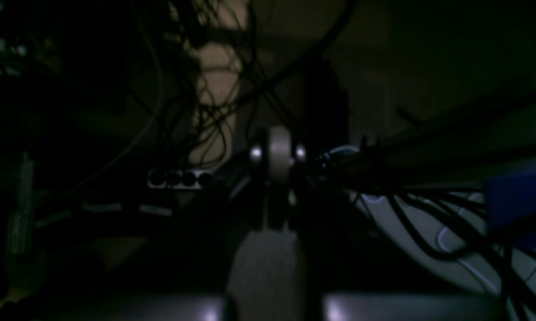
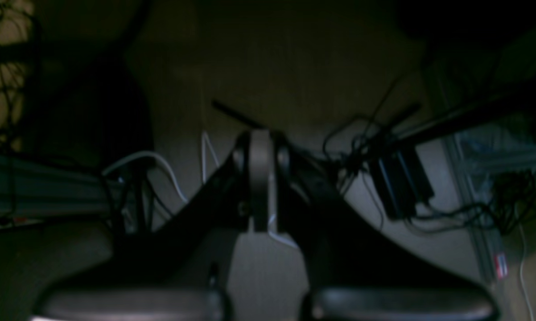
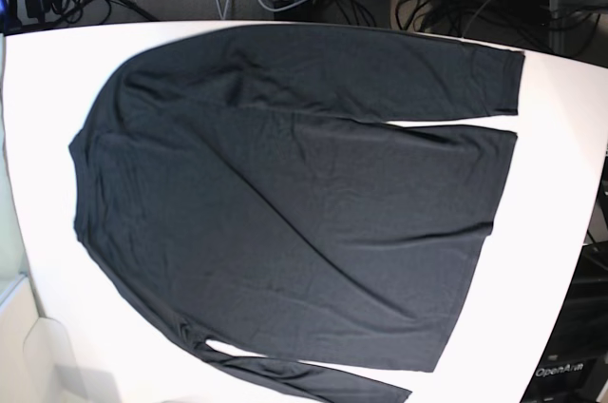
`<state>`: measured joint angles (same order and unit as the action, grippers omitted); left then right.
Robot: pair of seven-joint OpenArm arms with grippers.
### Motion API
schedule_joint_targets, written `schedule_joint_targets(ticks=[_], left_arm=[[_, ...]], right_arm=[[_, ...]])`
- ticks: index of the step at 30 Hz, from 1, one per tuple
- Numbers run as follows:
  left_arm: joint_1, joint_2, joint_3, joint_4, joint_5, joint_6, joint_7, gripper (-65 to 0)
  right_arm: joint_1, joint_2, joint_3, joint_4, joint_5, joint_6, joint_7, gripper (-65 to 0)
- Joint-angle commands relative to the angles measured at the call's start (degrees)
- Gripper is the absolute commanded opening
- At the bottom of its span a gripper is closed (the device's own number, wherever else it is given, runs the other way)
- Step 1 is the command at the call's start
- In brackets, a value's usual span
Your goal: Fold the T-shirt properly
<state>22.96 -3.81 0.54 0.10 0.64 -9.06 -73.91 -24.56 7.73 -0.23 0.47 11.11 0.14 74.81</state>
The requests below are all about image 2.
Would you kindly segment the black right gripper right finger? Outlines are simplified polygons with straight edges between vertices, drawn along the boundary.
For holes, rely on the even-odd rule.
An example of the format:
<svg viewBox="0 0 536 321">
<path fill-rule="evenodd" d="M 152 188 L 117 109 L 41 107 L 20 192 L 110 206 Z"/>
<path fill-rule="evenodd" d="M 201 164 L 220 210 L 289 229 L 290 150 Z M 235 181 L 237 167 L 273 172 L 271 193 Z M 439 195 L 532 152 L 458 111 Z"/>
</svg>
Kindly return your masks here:
<svg viewBox="0 0 536 321">
<path fill-rule="evenodd" d="M 272 136 L 277 230 L 302 254 L 309 289 L 301 321 L 497 321 L 482 286 L 378 232 L 316 162 Z"/>
</svg>

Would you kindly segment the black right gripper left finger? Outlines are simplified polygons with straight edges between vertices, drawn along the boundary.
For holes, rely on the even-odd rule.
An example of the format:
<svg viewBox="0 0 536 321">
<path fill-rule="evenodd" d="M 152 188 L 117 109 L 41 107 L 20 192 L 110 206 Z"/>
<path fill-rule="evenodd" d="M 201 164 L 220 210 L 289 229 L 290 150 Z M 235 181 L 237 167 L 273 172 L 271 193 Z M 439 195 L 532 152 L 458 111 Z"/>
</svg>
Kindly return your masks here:
<svg viewBox="0 0 536 321">
<path fill-rule="evenodd" d="M 229 321 L 227 279 L 250 195 L 244 132 L 225 162 L 150 235 L 119 242 L 113 257 L 47 288 L 34 321 Z"/>
</svg>

